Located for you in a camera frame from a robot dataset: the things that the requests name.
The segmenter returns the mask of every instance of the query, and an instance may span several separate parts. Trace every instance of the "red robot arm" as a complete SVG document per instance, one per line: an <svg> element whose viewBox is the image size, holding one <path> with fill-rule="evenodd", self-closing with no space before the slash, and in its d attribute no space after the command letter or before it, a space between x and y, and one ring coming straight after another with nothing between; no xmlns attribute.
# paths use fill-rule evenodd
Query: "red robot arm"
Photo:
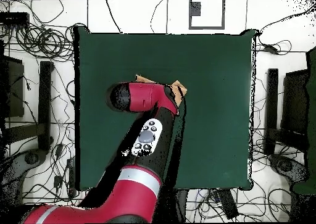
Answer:
<svg viewBox="0 0 316 224"><path fill-rule="evenodd" d="M152 118L161 124L154 151L149 155L148 152L134 154L133 162L122 168L113 191L102 206L86 210L42 205L28 214L24 224L152 222L178 110L175 95L167 85L119 83L108 89L106 102L114 110L152 110Z"/></svg>

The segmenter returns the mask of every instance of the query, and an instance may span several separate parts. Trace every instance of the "floor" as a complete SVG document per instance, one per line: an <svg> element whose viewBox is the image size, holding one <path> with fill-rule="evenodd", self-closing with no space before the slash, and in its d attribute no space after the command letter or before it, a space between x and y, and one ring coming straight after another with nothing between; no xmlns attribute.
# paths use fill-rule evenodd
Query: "floor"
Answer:
<svg viewBox="0 0 316 224"><path fill-rule="evenodd" d="M261 30L269 23L276 22L283 17L293 15L307 10L315 0L226 0L225 1L225 29L224 30L188 30L188 0L108 0L112 15L117 26L123 33L226 33L240 34L245 29ZM32 17L30 6L35 13ZM8 3L0 2L0 10L8 9L11 12L29 12L31 23L39 25L39 21L46 22L46 25L55 30L65 33L66 28L75 23L85 24L91 32L113 33L118 32L106 3L106 0L41 0L41 1L15 1ZM316 44L316 14L303 14L298 17L286 19L282 22L269 25L264 28L261 41L266 44L275 44L278 41L282 56L272 55L257 49L257 80L255 98L254 126L258 128L254 141L262 139L260 132L264 128L265 110L265 86L268 68L279 69L279 106L278 106L278 126L281 121L281 102L283 91L283 79L287 72L306 68L306 52ZM25 77L28 79L31 90L25 86L24 100L28 102L35 117L38 116L38 82L39 67L36 58L21 51L17 44L15 35L6 46L6 55L22 59L25 67ZM43 165L30 170L23 186L25 197L24 203L57 203L63 205L78 204L86 195L82 192L72 202L67 200L66 188L56 193L53 188L54 175L63 173L67 159L75 155L74 142L74 109L70 102L65 86L74 79L73 63L56 62L56 71L52 73L52 112L51 112L51 134L54 139L62 139L64 144L68 144L66 153L58 160L57 167L52 170L52 159L48 155ZM73 83L69 84L69 94L73 95ZM7 127L20 126L23 123L34 123L32 115L25 107L25 115L20 118L7 120ZM17 151L36 147L37 140L29 142L20 141L10 145L7 155ZM276 152L280 152L282 146L276 147ZM295 153L296 150L288 149L287 153ZM260 153L255 153L255 159L263 157ZM296 157L296 160L304 163L302 154L290 154L288 157ZM238 211L242 215L232 220L227 220L218 204L208 199L208 190L190 190L188 194L186 219L187 222L286 222L291 197L284 191L273 191L277 188L289 190L289 186L284 177L277 175L269 167L268 160L263 157L255 161L252 165L252 179L254 187L250 191L232 189L232 193ZM267 195L270 196L272 210L268 208Z"/></svg>

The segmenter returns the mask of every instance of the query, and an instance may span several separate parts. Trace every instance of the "white floor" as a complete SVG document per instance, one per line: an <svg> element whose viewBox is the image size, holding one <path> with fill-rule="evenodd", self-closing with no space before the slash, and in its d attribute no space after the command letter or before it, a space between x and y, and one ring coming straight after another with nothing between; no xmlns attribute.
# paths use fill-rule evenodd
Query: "white floor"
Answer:
<svg viewBox="0 0 316 224"><path fill-rule="evenodd" d="M91 32L98 33L113 33L118 32L117 27L113 23L109 10L107 8L106 0L61 0L64 5L64 11L61 15L52 21L51 25L58 26L71 26L75 23L84 23L88 26ZM245 29L258 29L261 30L269 23L275 22L283 17L291 14L304 12L315 1L310 0L226 0L225 1L225 29L224 30L188 30L188 0L109 0L109 5L112 11L112 15L124 33L226 33L237 35ZM33 1L33 11L41 19L42 22L48 22L59 14L62 10L62 6L58 0L41 0ZM27 6L14 2L10 7L11 12L29 12L30 20L35 23L31 16L30 10ZM316 16L315 11L308 15L301 15L299 17L293 17L285 21L273 24L263 30L263 34L260 37L261 41L266 44L275 44L282 40L290 40L292 44L291 52L284 56L276 56L267 52L259 51L257 53L257 80L256 85L256 99L259 101L265 97L266 87L266 74L268 68L279 69L279 92L283 91L283 79L287 72L295 70L305 69L306 66L306 54L308 50L312 49L316 45ZM65 33L65 28L56 27L59 31ZM25 77L29 81L31 91L28 91L25 85L24 100L28 102L30 109L35 117L38 116L38 82L39 82L39 68L36 59L27 54L26 52L15 51L21 49L16 43L13 37L10 42L10 53L8 46L5 53L11 57L15 57L23 60L25 67ZM289 43L280 43L282 51L289 50ZM74 140L74 125L68 124L75 120L73 105L70 103L69 97L65 92L63 86L74 79L73 64L71 61L60 63L55 62L56 71L52 73L53 85L56 89L52 88L52 98L55 98L52 102L52 114L51 114L51 134L54 139L63 137L65 133L65 127L67 127L67 135ZM69 86L69 93L73 94L73 83ZM279 112L278 112L278 126L280 126L281 120L281 102L283 95L279 95ZM256 107L263 108L260 111L259 124L259 112L255 114L255 127L264 127L264 102L260 101L256 104ZM27 106L25 106L25 115L23 118L12 118L10 123L8 121L7 127L20 126L21 122L32 123L33 118ZM10 146L10 153L14 153L21 144L25 141L14 143ZM64 144L71 143L69 139L64 138ZM21 147L21 151L27 150L32 147L36 147L37 140L34 139L29 143L26 143ZM74 146L70 145L70 150L57 162L58 168L63 172L66 161L71 156L75 155ZM42 184L48 190L55 193L53 189L54 175L57 174L57 169L52 172L50 156L48 156L45 163L28 172L28 177L25 180L23 191L25 194L29 192L35 184ZM301 155L296 158L299 162L304 162ZM267 194L269 191L276 188L283 188L289 190L289 186L284 177L274 173L271 168L264 164L268 162L267 159L260 159L258 162L254 162L252 166L252 179L256 182L254 187L250 191L240 191L238 189L233 190L232 193L238 204L238 210L245 215L263 215L264 216L251 216L252 218L259 219L263 222L275 222L272 217L268 206L267 200L264 199L264 191ZM209 210L207 204L201 206L200 213L195 212L197 204L203 202L204 196L207 190L191 190L188 196L187 213L186 218L188 222L227 222L225 216L212 218L223 215L222 210L213 204L214 209ZM67 192L65 186L62 188L61 193L58 195L67 198ZM81 193L76 200L79 203L80 199L85 196L85 193ZM30 193L28 193L24 199L24 202L41 203L41 202L54 202L54 195L48 192L46 189L40 186L35 186ZM270 198L276 204L285 204L289 209L291 198L283 191L275 191ZM68 204L70 202L58 202L58 204ZM274 216L281 222L286 222L288 216L281 209L277 212L273 212ZM254 221L254 219L239 216L237 221Z"/></svg>

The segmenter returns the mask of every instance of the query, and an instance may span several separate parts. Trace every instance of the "circular button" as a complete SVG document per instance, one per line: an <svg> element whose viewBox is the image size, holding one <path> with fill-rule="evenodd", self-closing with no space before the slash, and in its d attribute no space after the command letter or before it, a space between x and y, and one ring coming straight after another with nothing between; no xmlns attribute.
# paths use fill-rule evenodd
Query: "circular button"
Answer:
<svg viewBox="0 0 316 224"><path fill-rule="evenodd" d="M145 144L143 148L144 150L149 151L151 149L151 146L149 144Z"/></svg>
<svg viewBox="0 0 316 224"><path fill-rule="evenodd" d="M141 143L151 143L154 140L155 137L151 131L142 131L138 136L138 141Z"/></svg>

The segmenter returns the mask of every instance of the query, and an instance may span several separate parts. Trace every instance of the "green table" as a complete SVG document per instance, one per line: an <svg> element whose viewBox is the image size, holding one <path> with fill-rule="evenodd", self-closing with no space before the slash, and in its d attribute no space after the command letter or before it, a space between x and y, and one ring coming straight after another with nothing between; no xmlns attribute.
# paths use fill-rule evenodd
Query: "green table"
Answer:
<svg viewBox="0 0 316 224"><path fill-rule="evenodd" d="M176 188L248 188L251 49L256 31L128 35L79 28L78 32L81 189L97 185L136 118L110 110L106 89L134 81L136 74L165 84L179 80L188 89Z"/></svg>

